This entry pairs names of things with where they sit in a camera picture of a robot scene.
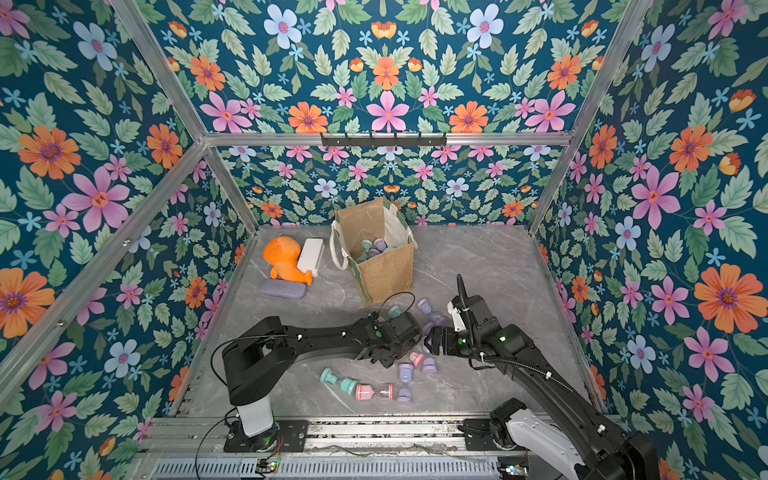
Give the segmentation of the purple hourglass front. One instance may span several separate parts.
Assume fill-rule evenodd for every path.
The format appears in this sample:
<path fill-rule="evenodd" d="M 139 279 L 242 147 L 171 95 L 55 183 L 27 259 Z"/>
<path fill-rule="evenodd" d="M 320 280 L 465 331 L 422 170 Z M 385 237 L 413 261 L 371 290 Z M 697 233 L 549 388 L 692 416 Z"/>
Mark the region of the purple hourglass front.
<path fill-rule="evenodd" d="M 412 393 L 410 385 L 413 380 L 414 366 L 410 363 L 400 363 L 398 365 L 398 378 L 401 383 L 397 395 L 397 402 L 400 404 L 410 404 L 412 402 Z"/>

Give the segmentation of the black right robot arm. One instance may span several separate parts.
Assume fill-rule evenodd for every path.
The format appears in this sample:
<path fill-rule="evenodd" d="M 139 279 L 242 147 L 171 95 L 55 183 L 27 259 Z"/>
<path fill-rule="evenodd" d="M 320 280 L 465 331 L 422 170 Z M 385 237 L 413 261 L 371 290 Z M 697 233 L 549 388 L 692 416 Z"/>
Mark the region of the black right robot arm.
<path fill-rule="evenodd" d="M 565 479 L 657 479 L 659 458 L 650 437 L 629 434 L 583 398 L 518 326 L 502 325 L 485 300 L 456 296 L 454 324 L 435 326 L 425 345 L 433 355 L 489 366 L 521 386 L 543 408 L 543 420 L 510 399 L 491 413 L 498 445 L 523 447 Z"/>

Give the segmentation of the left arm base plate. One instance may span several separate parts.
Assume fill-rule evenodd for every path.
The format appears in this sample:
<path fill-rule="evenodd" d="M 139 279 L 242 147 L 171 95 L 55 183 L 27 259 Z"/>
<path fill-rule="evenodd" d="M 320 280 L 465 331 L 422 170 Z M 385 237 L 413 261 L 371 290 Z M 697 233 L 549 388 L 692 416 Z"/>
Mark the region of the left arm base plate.
<path fill-rule="evenodd" d="M 278 420 L 266 431 L 254 436 L 245 433 L 242 422 L 232 420 L 224 443 L 225 453 L 296 453 L 302 452 L 308 436 L 307 420 Z"/>

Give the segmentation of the pink hourglass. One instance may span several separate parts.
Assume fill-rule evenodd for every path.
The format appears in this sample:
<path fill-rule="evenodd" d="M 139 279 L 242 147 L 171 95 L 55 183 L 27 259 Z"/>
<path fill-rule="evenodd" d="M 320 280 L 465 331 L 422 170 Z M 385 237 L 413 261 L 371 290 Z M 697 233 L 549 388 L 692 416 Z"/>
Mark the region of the pink hourglass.
<path fill-rule="evenodd" d="M 421 368 L 425 359 L 426 356 L 423 353 L 416 351 L 411 352 L 408 357 L 409 362 L 416 368 Z"/>
<path fill-rule="evenodd" d="M 392 384 L 370 385 L 358 384 L 355 389 L 355 399 L 359 402 L 372 401 L 374 399 L 393 400 L 394 387 Z"/>

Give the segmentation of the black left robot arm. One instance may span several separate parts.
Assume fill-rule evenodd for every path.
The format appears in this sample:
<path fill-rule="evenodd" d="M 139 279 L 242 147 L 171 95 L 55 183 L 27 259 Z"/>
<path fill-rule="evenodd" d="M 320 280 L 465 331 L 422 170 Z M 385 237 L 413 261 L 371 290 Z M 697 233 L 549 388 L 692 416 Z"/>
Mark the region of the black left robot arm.
<path fill-rule="evenodd" d="M 275 436 L 269 395 L 293 365 L 349 358 L 389 368 L 421 338 L 421 327 L 409 313 L 392 319 L 372 313 L 348 325 L 317 328 L 285 325 L 278 316 L 260 320 L 220 346 L 224 384 L 240 421 L 237 431 L 249 441 Z"/>

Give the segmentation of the black hook rail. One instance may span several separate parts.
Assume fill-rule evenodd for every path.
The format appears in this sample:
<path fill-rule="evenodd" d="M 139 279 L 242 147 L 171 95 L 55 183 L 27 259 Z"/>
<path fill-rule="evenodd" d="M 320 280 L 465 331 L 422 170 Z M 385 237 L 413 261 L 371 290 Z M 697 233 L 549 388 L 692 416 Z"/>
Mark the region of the black hook rail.
<path fill-rule="evenodd" d="M 448 144 L 446 134 L 321 134 L 324 147 L 378 148 L 385 146 L 402 148 L 442 147 Z"/>

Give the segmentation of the purple hourglass pair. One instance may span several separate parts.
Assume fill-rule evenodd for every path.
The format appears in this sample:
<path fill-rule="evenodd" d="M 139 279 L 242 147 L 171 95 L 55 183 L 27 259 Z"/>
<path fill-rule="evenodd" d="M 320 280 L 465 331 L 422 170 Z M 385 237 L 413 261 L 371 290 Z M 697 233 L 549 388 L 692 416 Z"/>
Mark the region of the purple hourglass pair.
<path fill-rule="evenodd" d="M 436 361 L 433 358 L 426 358 L 421 365 L 421 371 L 427 375 L 436 374 L 438 372 Z"/>

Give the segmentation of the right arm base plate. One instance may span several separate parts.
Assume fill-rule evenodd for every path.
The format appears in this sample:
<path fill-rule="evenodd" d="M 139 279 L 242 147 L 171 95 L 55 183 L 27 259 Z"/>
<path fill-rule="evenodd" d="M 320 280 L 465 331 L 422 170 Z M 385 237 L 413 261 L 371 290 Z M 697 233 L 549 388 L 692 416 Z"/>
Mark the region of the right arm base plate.
<path fill-rule="evenodd" d="M 512 398 L 492 410 L 488 419 L 465 419 L 458 430 L 470 451 L 490 451 L 492 447 L 512 451 L 530 447 L 542 426 L 524 402 Z"/>

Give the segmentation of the orange plush toy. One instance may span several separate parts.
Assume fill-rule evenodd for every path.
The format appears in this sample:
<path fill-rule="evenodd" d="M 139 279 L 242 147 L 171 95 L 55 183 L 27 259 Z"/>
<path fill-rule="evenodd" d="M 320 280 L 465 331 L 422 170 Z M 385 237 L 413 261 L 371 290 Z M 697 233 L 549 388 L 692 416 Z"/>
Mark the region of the orange plush toy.
<path fill-rule="evenodd" d="M 271 266 L 270 277 L 274 280 L 311 285 L 311 272 L 302 272 L 298 268 L 301 254 L 299 243 L 293 238 L 279 236 L 272 239 L 262 252 L 263 259 Z"/>

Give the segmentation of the white rectangular box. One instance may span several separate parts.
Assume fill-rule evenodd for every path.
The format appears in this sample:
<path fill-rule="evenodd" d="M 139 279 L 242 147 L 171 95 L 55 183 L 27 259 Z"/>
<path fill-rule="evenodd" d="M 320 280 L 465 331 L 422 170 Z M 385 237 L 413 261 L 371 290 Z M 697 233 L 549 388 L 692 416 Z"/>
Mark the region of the white rectangular box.
<path fill-rule="evenodd" d="M 313 277 L 317 276 L 324 249 L 325 243 L 323 239 L 307 238 L 303 243 L 297 261 L 299 271 L 304 274 L 310 273 Z"/>

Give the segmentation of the pink hourglass front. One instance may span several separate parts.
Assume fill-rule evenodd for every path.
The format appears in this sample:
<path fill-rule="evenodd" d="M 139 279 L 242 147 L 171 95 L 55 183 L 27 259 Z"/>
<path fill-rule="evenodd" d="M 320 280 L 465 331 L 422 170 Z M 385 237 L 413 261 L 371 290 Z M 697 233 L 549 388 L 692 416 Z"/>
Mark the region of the pink hourglass front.
<path fill-rule="evenodd" d="M 358 384 L 355 389 L 355 399 L 359 402 L 372 401 L 374 399 L 393 400 L 394 387 L 392 384 L 370 385 Z"/>

